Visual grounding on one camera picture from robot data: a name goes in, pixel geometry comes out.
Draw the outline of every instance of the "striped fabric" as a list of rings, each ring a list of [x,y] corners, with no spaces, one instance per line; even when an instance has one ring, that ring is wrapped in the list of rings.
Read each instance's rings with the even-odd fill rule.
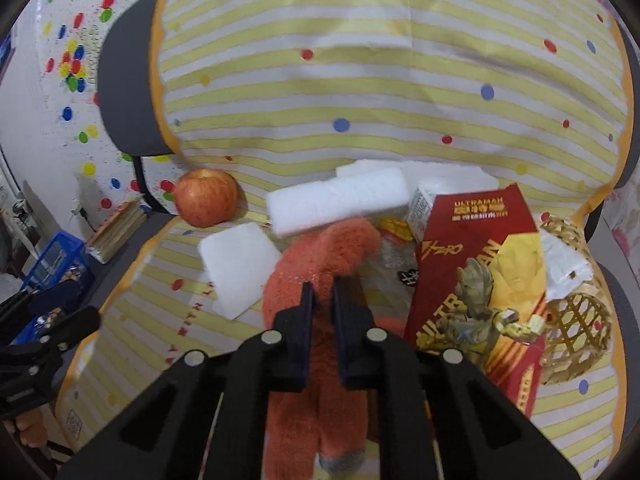
[[[233,321],[213,313],[215,290],[197,251],[203,237],[246,221],[196,229],[176,218],[143,248],[130,276],[103,307],[100,332],[76,353],[58,397],[56,417],[74,449],[84,446],[183,353],[194,348],[211,356],[233,351],[261,332],[261,302]],[[273,236],[267,228],[265,232]],[[286,242],[274,242],[280,250],[286,248]],[[376,288],[380,280],[365,270],[362,282],[377,315],[401,316],[384,306],[388,292]],[[620,390],[611,355],[576,380],[541,386],[531,417],[584,479],[597,475],[614,450],[611,422]],[[368,443],[366,462],[352,478],[378,477],[378,448]],[[317,467],[314,478],[327,475]]]
[[[628,67],[596,0],[159,0],[154,27],[166,140],[260,215],[366,157],[480,164],[570,217],[626,156]]]

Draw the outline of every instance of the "blue plastic basket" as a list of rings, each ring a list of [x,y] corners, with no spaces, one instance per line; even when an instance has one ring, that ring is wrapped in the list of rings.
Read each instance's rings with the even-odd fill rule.
[[[94,280],[94,275],[87,266],[84,256],[84,243],[82,240],[66,231],[60,231],[50,241],[42,256],[31,269],[31,272],[22,281],[22,288],[31,285],[33,288],[46,290],[57,285],[65,273],[73,268],[76,278],[80,282],[81,290],[84,292]],[[32,342],[37,339],[38,335],[34,328],[36,319],[35,317],[31,320],[20,332],[19,336],[14,340],[14,344]]]

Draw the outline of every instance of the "colorful dotted wallpaper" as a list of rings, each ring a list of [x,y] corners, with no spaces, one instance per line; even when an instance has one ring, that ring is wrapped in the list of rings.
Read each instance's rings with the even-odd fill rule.
[[[58,118],[52,131],[62,132],[64,163],[76,175],[82,205],[96,221],[140,191],[130,156],[115,147],[104,129],[96,86],[100,46],[135,1],[38,0],[34,26],[44,103]],[[173,155],[145,159],[147,185],[171,212],[175,183],[187,169]]]

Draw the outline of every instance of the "blue crate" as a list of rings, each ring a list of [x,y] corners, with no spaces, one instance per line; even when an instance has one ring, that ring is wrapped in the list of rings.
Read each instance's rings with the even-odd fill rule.
[[[45,290],[57,285],[65,272],[75,267],[80,273],[82,290],[93,281],[94,276],[84,259],[84,243],[75,236],[60,231],[53,237],[42,256],[22,282],[22,288],[31,285],[39,290]]]

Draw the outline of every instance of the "white sponge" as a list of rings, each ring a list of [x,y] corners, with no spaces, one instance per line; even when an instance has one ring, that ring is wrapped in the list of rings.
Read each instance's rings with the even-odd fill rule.
[[[227,319],[260,300],[280,259],[280,251],[252,222],[203,238],[198,251],[218,296],[213,308]]]
[[[367,173],[382,168],[400,168],[411,196],[418,184],[425,184],[435,196],[498,188],[498,181],[479,166],[449,164],[448,162],[423,162],[421,160],[373,160],[362,158],[353,164],[335,169],[337,176]]]
[[[271,229],[285,238],[338,220],[407,206],[411,195],[399,168],[336,177],[268,193]]]

